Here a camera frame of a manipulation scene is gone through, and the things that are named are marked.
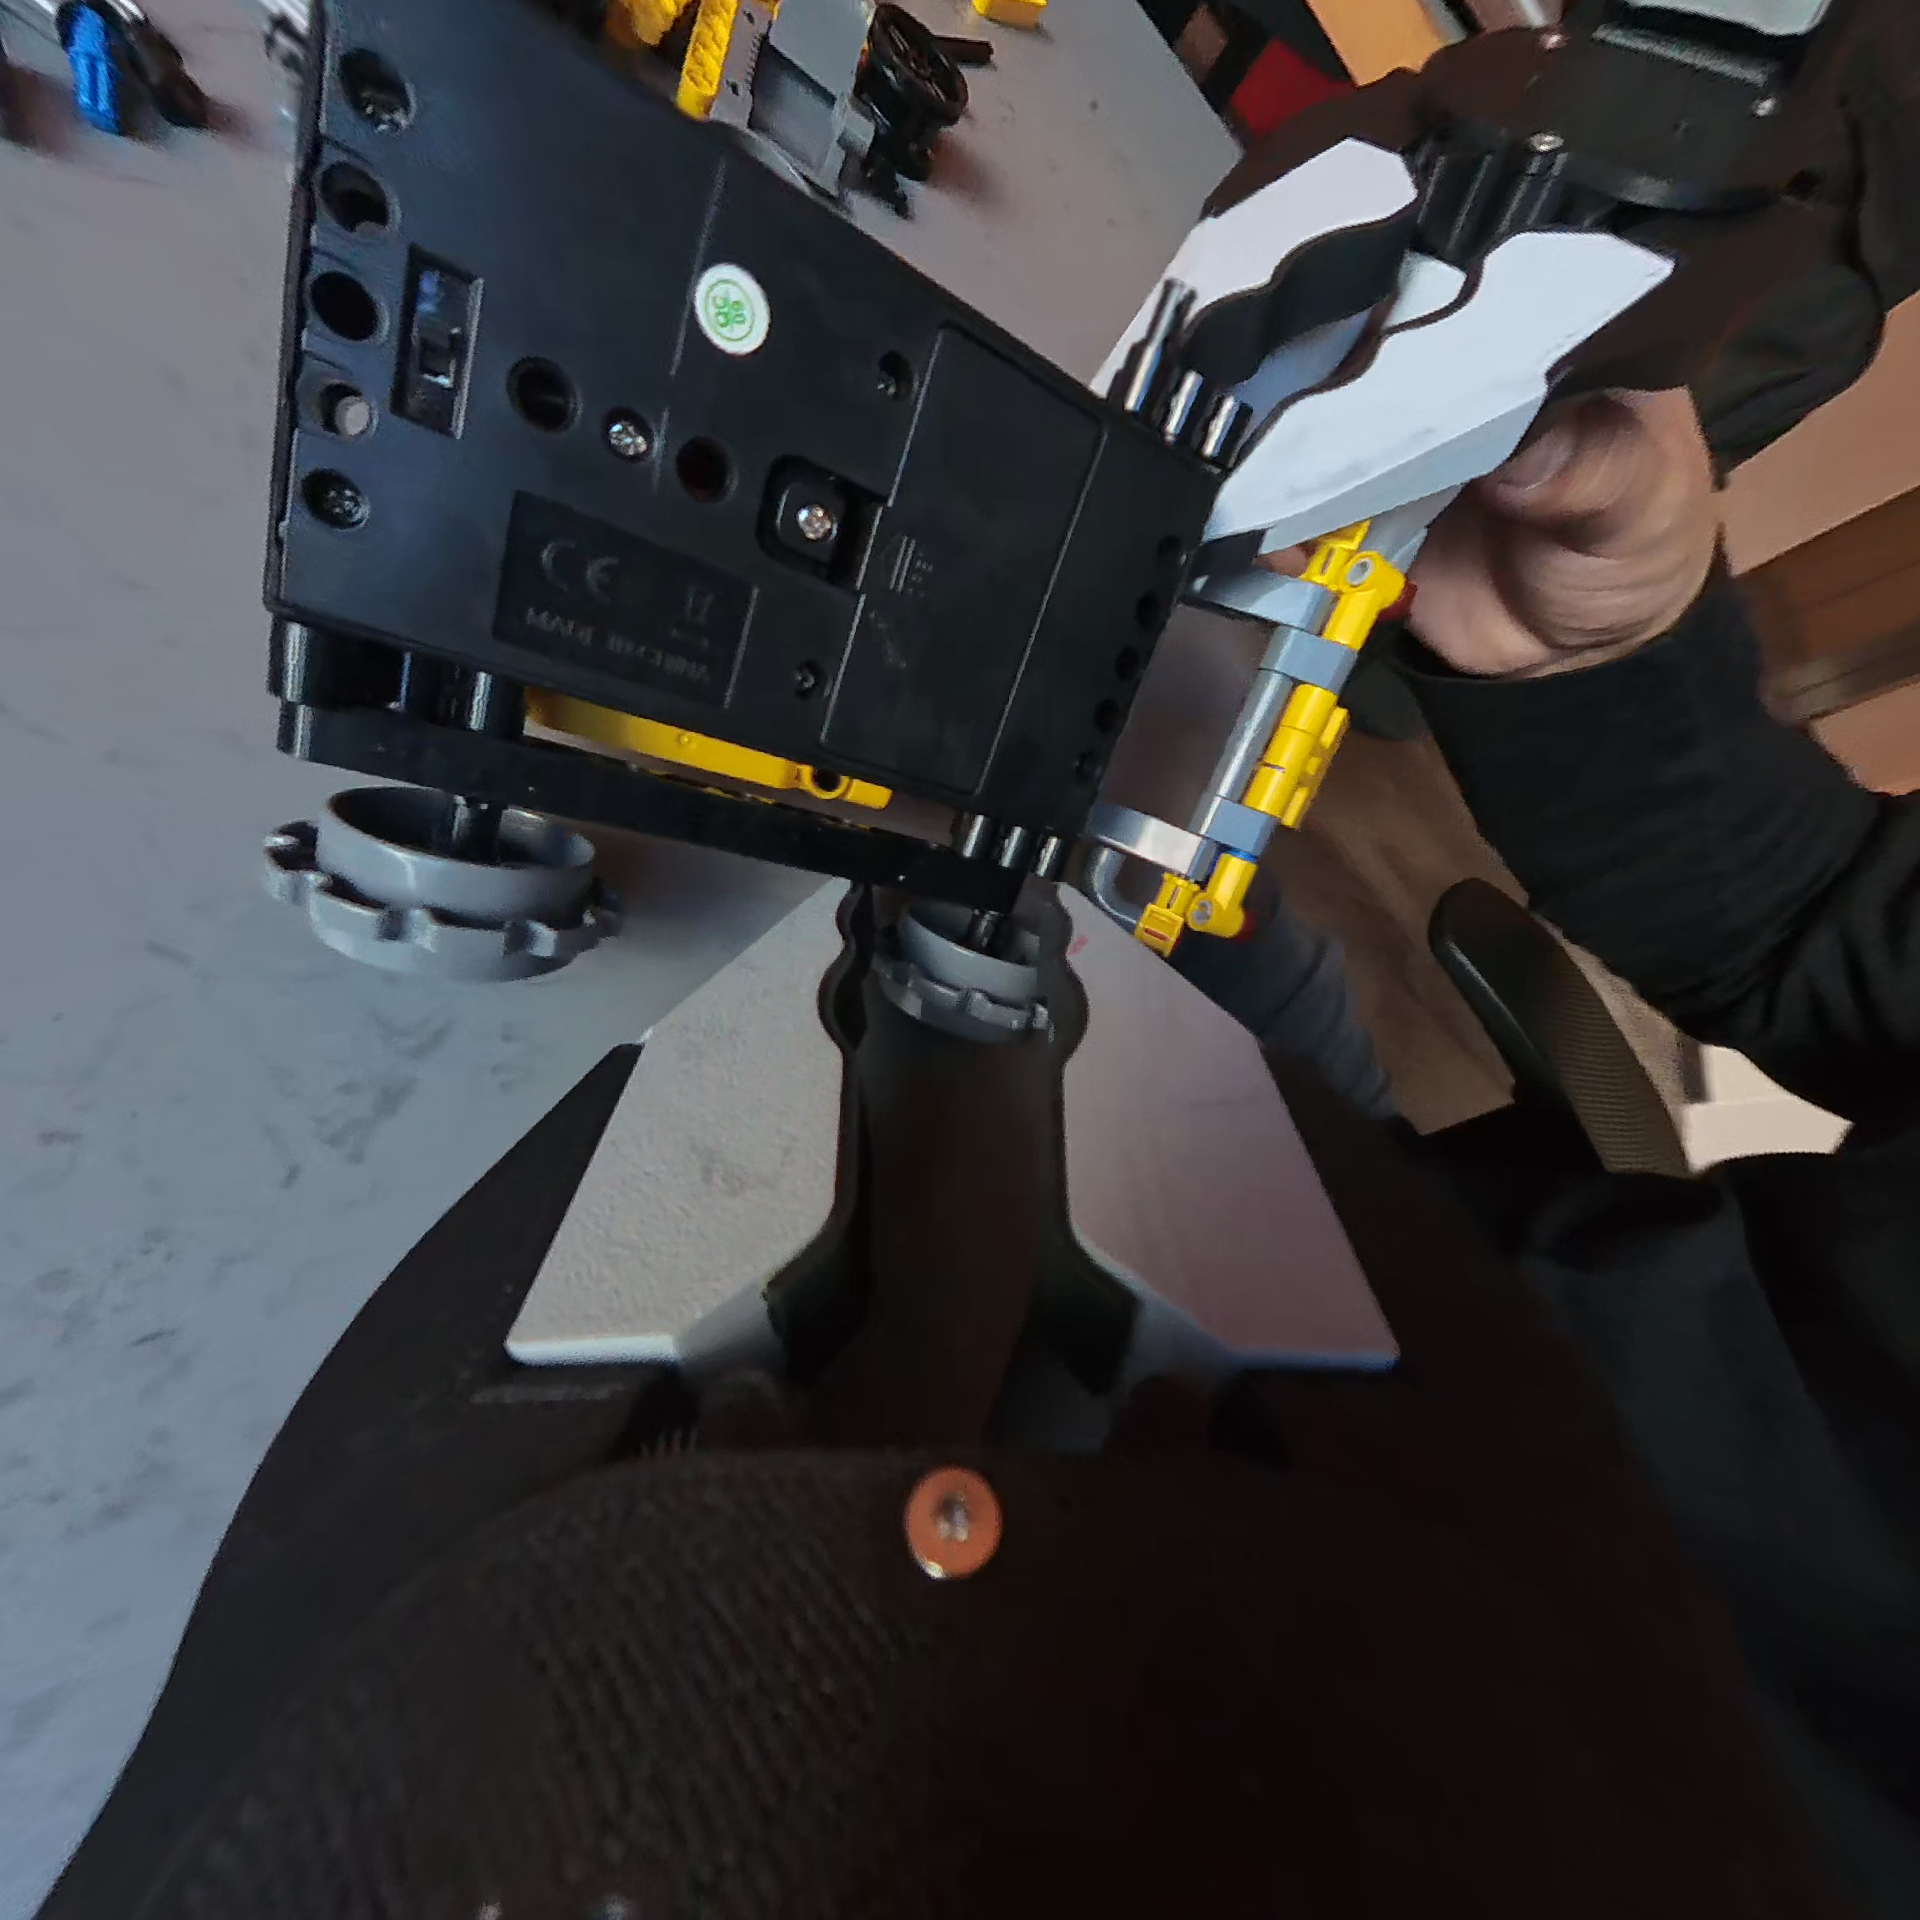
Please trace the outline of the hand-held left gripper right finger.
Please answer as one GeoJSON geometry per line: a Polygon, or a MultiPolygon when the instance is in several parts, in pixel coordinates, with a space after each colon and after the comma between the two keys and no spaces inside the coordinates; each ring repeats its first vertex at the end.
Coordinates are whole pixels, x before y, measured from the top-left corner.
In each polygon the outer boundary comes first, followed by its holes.
{"type": "Polygon", "coordinates": [[[1401,1345],[1260,1045],[1163,962],[1056,962],[1043,1330],[1085,1383],[1382,1377],[1401,1345]]]}

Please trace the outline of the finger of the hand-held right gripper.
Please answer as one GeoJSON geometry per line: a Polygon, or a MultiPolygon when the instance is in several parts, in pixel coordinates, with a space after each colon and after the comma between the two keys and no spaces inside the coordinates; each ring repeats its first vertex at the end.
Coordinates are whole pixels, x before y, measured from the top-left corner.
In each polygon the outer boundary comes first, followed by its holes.
{"type": "Polygon", "coordinates": [[[1205,218],[1092,377],[1116,396],[1171,284],[1190,293],[1163,365],[1237,388],[1302,336],[1368,315],[1400,289],[1418,219],[1408,162],[1346,137],[1205,218]]]}
{"type": "Polygon", "coordinates": [[[1386,328],[1356,371],[1267,421],[1216,495],[1202,556],[1313,543],[1486,476],[1570,355],[1674,271],[1614,233],[1507,239],[1458,299],[1386,328]]]}

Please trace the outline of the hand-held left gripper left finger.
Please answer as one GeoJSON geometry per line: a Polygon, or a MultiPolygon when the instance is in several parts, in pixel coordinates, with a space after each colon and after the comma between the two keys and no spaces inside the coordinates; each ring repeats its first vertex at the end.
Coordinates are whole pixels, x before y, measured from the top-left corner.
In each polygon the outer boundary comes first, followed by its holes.
{"type": "Polygon", "coordinates": [[[806,897],[640,1041],[506,1353],[532,1369],[773,1361],[778,1290],[846,1228],[852,897],[806,897]]]}

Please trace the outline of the yellow black brick vehicle model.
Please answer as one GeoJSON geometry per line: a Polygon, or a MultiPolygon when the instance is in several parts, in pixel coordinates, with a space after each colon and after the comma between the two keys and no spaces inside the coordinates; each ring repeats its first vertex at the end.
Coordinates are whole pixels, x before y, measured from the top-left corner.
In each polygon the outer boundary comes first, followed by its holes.
{"type": "Polygon", "coordinates": [[[564,823],[905,900],[985,962],[1089,825],[1240,450],[1235,388],[1056,369],[537,5],[312,5],[270,835],[338,954],[539,976],[616,921],[564,823]]]}

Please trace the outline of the person's right forearm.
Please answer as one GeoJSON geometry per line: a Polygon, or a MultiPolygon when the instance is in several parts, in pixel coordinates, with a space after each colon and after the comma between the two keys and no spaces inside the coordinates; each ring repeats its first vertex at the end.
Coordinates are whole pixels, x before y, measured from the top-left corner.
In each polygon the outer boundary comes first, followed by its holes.
{"type": "Polygon", "coordinates": [[[1916,1104],[1916,795],[1851,779],[1760,696],[1713,578],[1661,639],[1547,680],[1392,658],[1529,903],[1693,1041],[1860,1121],[1916,1104]]]}

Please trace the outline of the grey desk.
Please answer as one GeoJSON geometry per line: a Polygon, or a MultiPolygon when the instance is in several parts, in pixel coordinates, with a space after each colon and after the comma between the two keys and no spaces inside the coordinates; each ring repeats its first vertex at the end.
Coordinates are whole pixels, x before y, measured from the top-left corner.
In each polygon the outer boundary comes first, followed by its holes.
{"type": "Polygon", "coordinates": [[[338,1335],[606,1051],[814,880],[624,835],[627,920],[450,987],[324,948],[262,837],[260,572],[293,131],[260,5],[150,5],[211,133],[93,136],[9,23],[5,145],[5,1915],[154,1711],[211,1556],[338,1335]]]}

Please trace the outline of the person's right hand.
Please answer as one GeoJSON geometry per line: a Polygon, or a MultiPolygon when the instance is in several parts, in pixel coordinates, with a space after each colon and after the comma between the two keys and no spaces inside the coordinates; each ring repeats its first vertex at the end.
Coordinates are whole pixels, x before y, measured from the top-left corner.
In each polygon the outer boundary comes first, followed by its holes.
{"type": "Polygon", "coordinates": [[[1482,681],[1542,681],[1664,635],[1721,561],[1693,396],[1605,392],[1552,407],[1433,524],[1411,635],[1482,681]]]}

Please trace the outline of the pile of loose brick parts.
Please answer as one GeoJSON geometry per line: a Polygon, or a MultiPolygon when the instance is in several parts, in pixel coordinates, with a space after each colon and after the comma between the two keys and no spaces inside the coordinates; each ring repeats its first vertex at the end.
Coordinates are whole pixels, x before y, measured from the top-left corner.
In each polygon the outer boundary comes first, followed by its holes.
{"type": "MultiPolygon", "coordinates": [[[[997,42],[938,33],[876,3],[539,3],[686,117],[728,129],[814,196],[864,195],[913,216],[945,137],[969,113],[969,71],[997,42]]],[[[5,5],[60,49],[72,106],[110,137],[148,124],[205,131],[212,108],[184,53],[138,3],[5,5]]]]}

